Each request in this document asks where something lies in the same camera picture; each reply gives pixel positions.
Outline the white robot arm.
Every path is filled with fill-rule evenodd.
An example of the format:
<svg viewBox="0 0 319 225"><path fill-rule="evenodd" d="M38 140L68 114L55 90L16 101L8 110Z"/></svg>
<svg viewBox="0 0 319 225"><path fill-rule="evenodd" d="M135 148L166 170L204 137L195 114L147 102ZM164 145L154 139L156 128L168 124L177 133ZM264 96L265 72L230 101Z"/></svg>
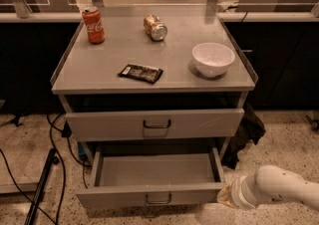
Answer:
<svg viewBox="0 0 319 225"><path fill-rule="evenodd" d="M253 175L240 176L217 194L225 206L252 210L259 205L295 202L319 211L319 184L278 166L260 166Z"/></svg>

